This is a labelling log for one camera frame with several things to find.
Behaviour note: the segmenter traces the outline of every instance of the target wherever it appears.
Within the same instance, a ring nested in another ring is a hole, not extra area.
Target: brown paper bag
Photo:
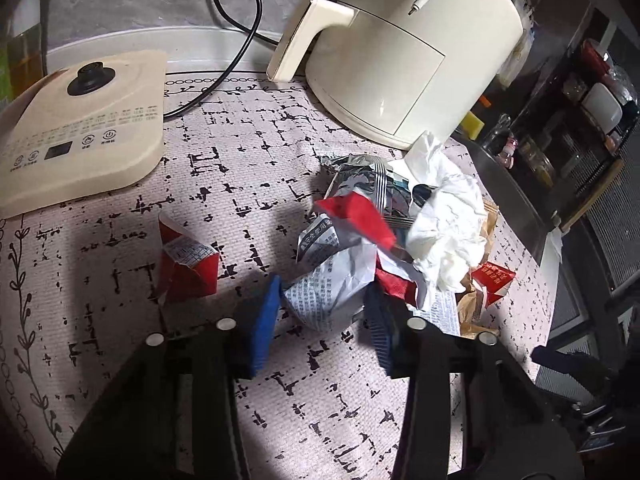
[[[489,259],[489,253],[491,253],[491,249],[494,246],[494,230],[500,209],[493,202],[484,200],[484,210],[486,211],[486,220],[480,228],[480,235],[486,239],[486,243],[484,244],[484,256],[480,261],[481,264],[484,264]]]
[[[458,300],[458,319],[460,323],[475,323],[480,319],[484,306],[482,287],[474,283],[469,275],[462,280],[466,292]]]
[[[468,339],[475,339],[481,332],[491,332],[498,337],[500,331],[497,328],[485,328],[484,326],[473,325],[471,323],[460,323],[460,335]]]

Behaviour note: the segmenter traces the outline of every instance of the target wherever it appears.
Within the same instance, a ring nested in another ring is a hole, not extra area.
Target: yellow sponge
[[[460,127],[471,140],[476,140],[480,131],[484,127],[484,123],[478,119],[473,113],[467,112],[465,118],[462,119]]]

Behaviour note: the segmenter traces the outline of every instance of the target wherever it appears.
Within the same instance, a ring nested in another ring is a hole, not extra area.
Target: wooden handle
[[[625,161],[621,158],[617,158],[613,162],[611,167],[607,170],[607,173],[597,181],[587,199],[582,202],[580,207],[571,216],[569,216],[567,220],[560,224],[560,230],[563,233],[567,232],[573,224],[575,224],[589,209],[591,209],[593,203],[607,190],[607,187],[611,185],[624,167]]]

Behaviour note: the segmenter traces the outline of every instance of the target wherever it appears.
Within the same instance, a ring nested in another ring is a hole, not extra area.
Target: torn packaging
[[[158,227],[162,255],[155,297],[173,303],[214,294],[218,286],[218,252],[197,241],[164,213],[158,215]]]
[[[322,213],[300,235],[298,260],[313,269],[284,292],[290,309],[315,330],[343,329],[362,308],[365,287],[376,279],[387,294],[404,300],[416,316],[425,317],[445,333],[459,335],[453,294],[434,291],[436,307],[429,313],[424,276],[412,264],[382,249],[393,245],[393,235],[371,202],[355,196],[336,197],[324,208],[343,218]]]
[[[405,218],[412,200],[409,182],[391,170],[389,163],[376,155],[348,155],[323,158],[322,165],[334,169],[324,198],[356,192],[369,198],[384,214]]]
[[[364,288],[376,272],[377,247],[361,243],[329,256],[284,291],[296,317],[320,332],[340,330],[362,307]]]
[[[486,292],[486,306],[507,295],[516,273],[491,262],[485,262],[471,272],[471,277]]]
[[[463,280],[466,293],[458,301],[458,317],[460,323],[477,323],[480,321],[482,309],[486,307],[486,290],[469,275]]]
[[[498,223],[498,213],[500,212],[500,208],[498,208],[498,206],[493,202],[486,199],[483,200],[483,203],[484,210],[486,211],[486,221],[482,224],[480,235],[482,238],[486,239],[486,244],[484,245],[484,256],[481,261],[481,263],[484,264],[489,259],[491,249],[494,247],[494,231],[495,226]]]

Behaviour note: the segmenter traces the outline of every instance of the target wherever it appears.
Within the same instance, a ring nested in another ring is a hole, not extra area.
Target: white tissue paper
[[[396,173],[416,184],[434,187],[406,238],[414,267],[428,284],[427,305],[436,303],[436,288],[464,292],[460,284],[470,267],[480,264],[486,240],[480,235],[486,211],[476,180],[460,171],[428,133],[415,142],[403,160],[391,162]]]

